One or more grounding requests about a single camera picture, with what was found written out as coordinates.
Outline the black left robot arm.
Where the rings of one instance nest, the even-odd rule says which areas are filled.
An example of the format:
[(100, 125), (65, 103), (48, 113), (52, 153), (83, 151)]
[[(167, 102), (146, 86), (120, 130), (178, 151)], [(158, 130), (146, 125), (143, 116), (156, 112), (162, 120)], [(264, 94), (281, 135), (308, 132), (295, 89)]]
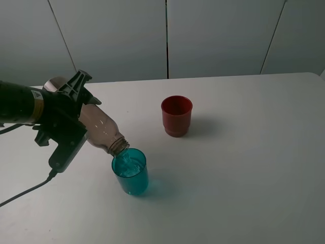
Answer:
[(101, 102), (85, 87), (92, 77), (82, 71), (54, 90), (1, 82), (1, 124), (32, 126), (39, 133), (39, 146), (47, 146), (49, 139), (58, 144), (76, 144), (84, 140), (86, 128), (79, 121), (83, 105)]

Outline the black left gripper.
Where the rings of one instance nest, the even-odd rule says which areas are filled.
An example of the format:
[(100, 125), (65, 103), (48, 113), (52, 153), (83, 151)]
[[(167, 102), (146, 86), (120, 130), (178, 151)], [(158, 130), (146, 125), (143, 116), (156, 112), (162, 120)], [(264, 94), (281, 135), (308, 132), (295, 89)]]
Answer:
[(87, 72), (78, 70), (57, 92), (40, 90), (44, 109), (33, 127), (38, 131), (35, 142), (39, 146), (48, 146), (50, 139), (59, 145), (79, 147), (84, 144), (86, 128), (79, 122), (81, 106), (102, 104), (84, 87), (91, 79)]

